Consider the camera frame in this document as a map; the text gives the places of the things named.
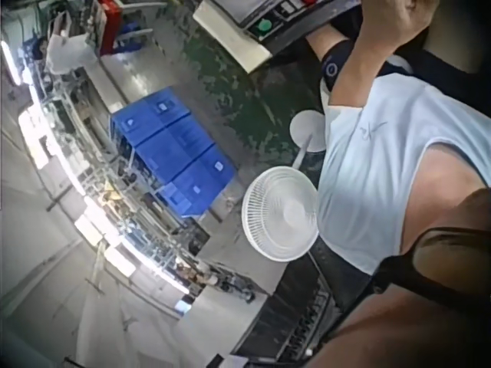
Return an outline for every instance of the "fluorescent light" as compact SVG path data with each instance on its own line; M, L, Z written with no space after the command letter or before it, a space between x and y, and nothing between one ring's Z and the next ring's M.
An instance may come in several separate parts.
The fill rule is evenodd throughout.
M91 197L85 196L84 201L87 204L85 215L103 235L114 237L120 234L116 226L107 218L106 212Z
M75 222L75 227L94 247L102 240L102 234L95 228L89 219L82 215Z
M2 51L5 56L5 60L7 61L8 69L10 70L10 74L12 76L12 80L15 84L21 84L21 77L18 75L18 69L15 65L14 58L12 57L12 53L10 52L10 47L7 42L2 41Z
M122 238L122 235L119 232L117 232L115 234L109 234L108 233L108 234L104 235L104 239L107 240L110 247L117 247L119 244L121 244L121 238Z
M158 268L152 260L150 260L147 256L143 255L140 251L138 251L133 244L131 244L128 239L123 236L121 239L121 242L123 243L124 247L131 252L132 255L134 255L138 261L143 263L145 266L147 266L151 271L155 272L158 274L161 278L163 278L165 281L167 281L169 284L174 286L177 290L182 291L184 294L188 295L189 290L181 285L179 282L177 282L171 275L167 274L166 272L162 272L160 268Z
M192 305L186 303L185 301L178 301L176 303L176 305L174 306L174 309L176 311L178 311L179 313L181 313L182 315L184 315L187 312L189 312L189 310L191 309L191 307L192 307Z
M104 252L104 257L117 268L124 276L130 277L135 271L136 267L133 263L128 261L116 248L108 248Z
M38 170L42 169L48 164L48 155L44 152L39 137L32 123L31 116L28 109L21 113L18 117L18 125L21 128L22 135L29 148L29 153Z
M34 81L32 80L31 71L29 70L28 67L25 67L24 68L24 70L22 71L21 76L22 76L22 80L24 81L24 83L29 84L29 85L34 84Z

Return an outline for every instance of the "machine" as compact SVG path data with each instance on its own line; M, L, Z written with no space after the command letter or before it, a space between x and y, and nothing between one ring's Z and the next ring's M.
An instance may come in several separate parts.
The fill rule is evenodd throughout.
M312 25L326 22L360 3L359 0L212 1L242 30L263 44L287 30L301 37L312 30Z

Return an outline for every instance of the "control panel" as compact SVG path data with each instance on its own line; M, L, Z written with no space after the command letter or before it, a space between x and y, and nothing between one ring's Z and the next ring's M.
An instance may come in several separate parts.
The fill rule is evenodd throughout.
M316 8L340 0L212 0L259 42L277 34Z
M314 5L330 0L283 0L273 9L255 19L246 27L246 31L258 41L263 41L273 35L289 22L293 22L307 10L313 10Z

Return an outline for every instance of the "logo on shirt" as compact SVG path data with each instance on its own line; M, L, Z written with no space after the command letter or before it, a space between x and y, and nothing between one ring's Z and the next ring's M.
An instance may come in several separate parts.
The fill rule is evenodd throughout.
M328 77L334 77L338 73L338 66L335 63L329 63L325 68L325 73Z
M382 126L384 126L385 124L387 124L388 122L387 121L384 121L383 123L379 123L375 126L372 126L372 123L371 122L368 122L368 128L365 128L365 127L360 127L360 131L361 131L361 134L362 134L362 139L363 140L371 140L372 136L374 133L376 133Z

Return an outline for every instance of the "blue plastic crate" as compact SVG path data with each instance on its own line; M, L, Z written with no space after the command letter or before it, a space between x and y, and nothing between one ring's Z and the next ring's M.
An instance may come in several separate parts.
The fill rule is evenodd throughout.
M133 111L132 114L125 113L124 111L120 113L120 111L113 115L113 120L118 130L133 147L148 140L151 136L169 125L165 124L146 104L140 110L131 110Z
M169 206L183 218L202 215L225 186L200 161L195 161L161 191Z
M174 179L193 161L168 130L153 135L135 150L163 184Z
M236 168L216 145L211 146L198 160L212 177L224 186L227 186L236 174Z
M170 125L167 130L193 159L201 156L213 145L208 133L192 115L183 117Z
M146 96L144 100L166 125L190 114L189 109L176 97L170 87Z

